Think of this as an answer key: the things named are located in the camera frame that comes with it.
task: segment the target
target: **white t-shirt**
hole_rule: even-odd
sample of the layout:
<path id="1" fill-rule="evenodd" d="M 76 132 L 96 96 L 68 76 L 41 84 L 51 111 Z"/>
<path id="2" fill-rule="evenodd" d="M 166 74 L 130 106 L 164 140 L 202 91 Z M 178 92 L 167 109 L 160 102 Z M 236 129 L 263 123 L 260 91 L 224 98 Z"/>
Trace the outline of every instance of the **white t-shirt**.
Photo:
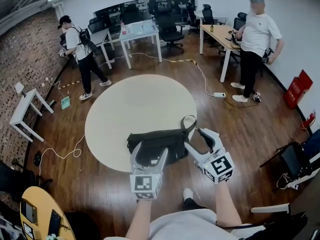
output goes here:
<path id="1" fill-rule="evenodd" d="M 65 33 L 66 48 L 72 49 L 76 47 L 75 54 L 78 60 L 82 60 L 91 53 L 88 46 L 84 46 L 79 39 L 79 32 L 73 27 L 69 27 Z"/>
<path id="2" fill-rule="evenodd" d="M 209 209 L 180 211 L 162 216 L 150 224 L 149 240 L 238 240 L 217 227 L 217 215 Z M 107 237 L 104 240 L 120 240 Z"/>
<path id="3" fill-rule="evenodd" d="M 266 13 L 256 15 L 250 11 L 246 16 L 245 29 L 242 36 L 241 48 L 263 57 L 270 43 L 270 37 L 282 38 L 275 21 Z"/>

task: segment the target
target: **keyboard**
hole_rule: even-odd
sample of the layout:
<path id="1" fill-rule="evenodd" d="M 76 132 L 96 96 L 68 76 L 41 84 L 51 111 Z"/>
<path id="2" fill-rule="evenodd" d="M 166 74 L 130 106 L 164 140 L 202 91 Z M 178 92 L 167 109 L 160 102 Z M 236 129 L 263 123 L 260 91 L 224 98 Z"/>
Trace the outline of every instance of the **keyboard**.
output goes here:
<path id="1" fill-rule="evenodd" d="M 61 223 L 60 215 L 55 210 L 52 210 L 48 236 L 51 236 L 52 234 L 55 234 L 57 237 L 59 236 L 60 223 Z"/>

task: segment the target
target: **black cap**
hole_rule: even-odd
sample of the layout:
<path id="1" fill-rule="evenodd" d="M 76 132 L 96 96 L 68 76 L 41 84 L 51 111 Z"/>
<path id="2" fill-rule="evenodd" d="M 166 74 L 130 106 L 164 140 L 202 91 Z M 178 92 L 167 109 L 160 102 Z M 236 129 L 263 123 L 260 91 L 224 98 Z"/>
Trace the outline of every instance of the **black cap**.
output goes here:
<path id="1" fill-rule="evenodd" d="M 68 16 L 68 15 L 64 15 L 64 16 L 62 16 L 61 18 L 60 18 L 60 20 L 59 20 L 59 25 L 58 25 L 58 29 L 61 29 L 62 28 L 62 25 L 63 25 L 63 23 L 71 23 L 71 19 L 70 19 L 70 17 Z"/>

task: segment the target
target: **brick wall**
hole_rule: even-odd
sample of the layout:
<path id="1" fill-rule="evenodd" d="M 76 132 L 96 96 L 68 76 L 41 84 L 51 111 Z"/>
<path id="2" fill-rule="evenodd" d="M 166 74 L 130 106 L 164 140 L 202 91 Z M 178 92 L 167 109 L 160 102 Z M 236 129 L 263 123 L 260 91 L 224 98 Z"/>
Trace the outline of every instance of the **brick wall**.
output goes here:
<path id="1" fill-rule="evenodd" d="M 37 13 L 0 36 L 0 160 L 10 165 L 13 158 L 24 163 L 28 141 L 9 125 L 13 112 L 21 99 L 15 84 L 21 82 L 24 91 L 37 88 L 46 97 L 50 85 L 44 87 L 46 77 L 55 79 L 62 70 L 65 59 L 58 57 L 61 50 L 61 30 L 53 8 Z M 34 104 L 40 109 L 41 104 Z M 37 114 L 29 109 L 24 122 L 31 128 Z M 0 201 L 6 195 L 0 194 Z"/>

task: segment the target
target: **man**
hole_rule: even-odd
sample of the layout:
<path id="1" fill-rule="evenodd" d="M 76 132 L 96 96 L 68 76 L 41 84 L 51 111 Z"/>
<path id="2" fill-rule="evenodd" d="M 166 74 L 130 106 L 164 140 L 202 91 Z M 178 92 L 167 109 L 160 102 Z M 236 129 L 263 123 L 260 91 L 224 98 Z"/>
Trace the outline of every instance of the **man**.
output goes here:
<path id="1" fill-rule="evenodd" d="M 262 57 L 268 48 L 270 38 L 277 40 L 274 54 L 269 56 L 268 65 L 271 65 L 280 54 L 284 41 L 274 20 L 265 13 L 264 0 L 250 0 L 251 11 L 246 16 L 245 25 L 236 33 L 240 39 L 240 82 L 232 82 L 231 86 L 240 88 L 243 95 L 233 95 L 236 102 L 247 102 L 251 93 L 253 93 L 256 81 L 256 73 L 261 65 Z"/>
<path id="2" fill-rule="evenodd" d="M 75 52 L 79 69 L 82 77 L 82 84 L 84 88 L 84 94 L 82 94 L 79 99 L 84 101 L 92 97 L 91 92 L 91 75 L 90 71 L 94 72 L 100 79 L 100 86 L 110 86 L 112 82 L 105 77 L 104 73 L 98 67 L 92 50 L 88 46 L 80 44 L 79 32 L 71 22 L 69 16 L 65 15 L 59 20 L 59 28 L 64 28 L 66 30 L 65 40 L 67 51 L 62 55 L 64 58 L 67 55 L 71 55 Z"/>
<path id="3" fill-rule="evenodd" d="M 242 224 L 227 183 L 214 187 L 216 214 L 193 200 L 193 191 L 183 191 L 183 211 L 162 216 L 150 223 L 151 200 L 140 200 L 126 239 L 130 240 L 238 240 L 221 227 Z M 107 237 L 105 240 L 123 239 Z"/>

